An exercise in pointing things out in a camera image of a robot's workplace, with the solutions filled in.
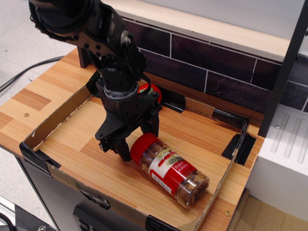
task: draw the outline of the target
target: jar label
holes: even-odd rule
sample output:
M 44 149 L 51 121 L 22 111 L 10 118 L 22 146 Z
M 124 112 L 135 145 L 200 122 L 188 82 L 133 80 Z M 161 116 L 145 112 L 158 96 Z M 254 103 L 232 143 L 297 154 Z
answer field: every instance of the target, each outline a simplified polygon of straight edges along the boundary
M 171 195 L 184 179 L 196 168 L 180 157 L 175 151 L 165 149 L 156 156 L 150 165 L 150 176 Z

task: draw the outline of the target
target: wire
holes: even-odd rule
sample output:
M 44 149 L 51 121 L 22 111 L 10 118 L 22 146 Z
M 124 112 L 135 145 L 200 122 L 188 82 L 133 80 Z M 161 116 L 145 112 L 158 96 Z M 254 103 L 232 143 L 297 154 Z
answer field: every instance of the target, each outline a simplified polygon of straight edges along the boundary
M 3 213 L 0 213 L 0 219 L 4 220 L 4 222 L 8 225 L 10 231 L 15 231 L 14 225 L 12 224 L 11 220 L 6 215 L 4 215 Z
M 59 61 L 60 59 L 62 59 L 64 56 L 59 56 L 59 57 L 56 57 L 56 58 L 52 58 L 52 59 L 48 59 L 48 60 L 45 60 L 43 62 L 40 62 L 40 63 L 37 63 L 37 64 L 34 64 L 30 67 L 28 67 L 27 69 L 23 70 L 22 72 L 20 72 L 19 74 L 15 75 L 13 78 L 11 78 L 9 81 L 7 81 L 6 83 L 4 83 L 3 85 L 0 86 L 0 92 L 4 91 L 5 89 L 7 89 L 12 83 L 14 83 L 20 76 L 22 76 L 24 73 L 26 73 L 28 70 L 34 68 L 34 67 L 37 67 L 37 66 L 40 66 L 40 65 L 43 65 L 43 64 L 48 64 L 48 63 L 52 63 L 52 62 L 56 62 L 56 61 Z

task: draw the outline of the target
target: red cap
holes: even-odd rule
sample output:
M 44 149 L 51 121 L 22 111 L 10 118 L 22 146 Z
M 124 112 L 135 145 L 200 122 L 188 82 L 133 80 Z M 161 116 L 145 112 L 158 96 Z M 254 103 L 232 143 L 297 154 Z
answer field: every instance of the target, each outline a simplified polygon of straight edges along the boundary
M 159 139 L 153 133 L 145 133 L 140 136 L 133 144 L 130 150 L 130 157 L 133 161 L 140 165 L 140 158 L 144 151 L 154 142 L 159 141 Z

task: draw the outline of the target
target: plastic jar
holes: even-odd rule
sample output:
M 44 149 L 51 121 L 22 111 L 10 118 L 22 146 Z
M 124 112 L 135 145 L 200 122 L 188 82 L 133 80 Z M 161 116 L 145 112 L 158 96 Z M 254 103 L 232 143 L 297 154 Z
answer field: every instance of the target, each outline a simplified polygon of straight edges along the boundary
M 208 188 L 207 176 L 152 133 L 135 141 L 130 157 L 185 208 L 195 205 Z

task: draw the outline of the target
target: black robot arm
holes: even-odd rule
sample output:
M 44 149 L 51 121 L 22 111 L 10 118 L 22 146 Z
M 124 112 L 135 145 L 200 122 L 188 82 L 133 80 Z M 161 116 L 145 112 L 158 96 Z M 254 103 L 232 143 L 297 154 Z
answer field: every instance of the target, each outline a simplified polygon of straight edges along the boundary
M 31 20 L 50 38 L 88 51 L 101 77 L 96 87 L 106 110 L 106 120 L 95 134 L 104 152 L 109 149 L 129 161 L 126 137 L 136 128 L 158 136 L 158 92 L 143 71 L 145 56 L 116 11 L 100 0 L 29 0 Z M 138 94 L 137 81 L 149 88 Z

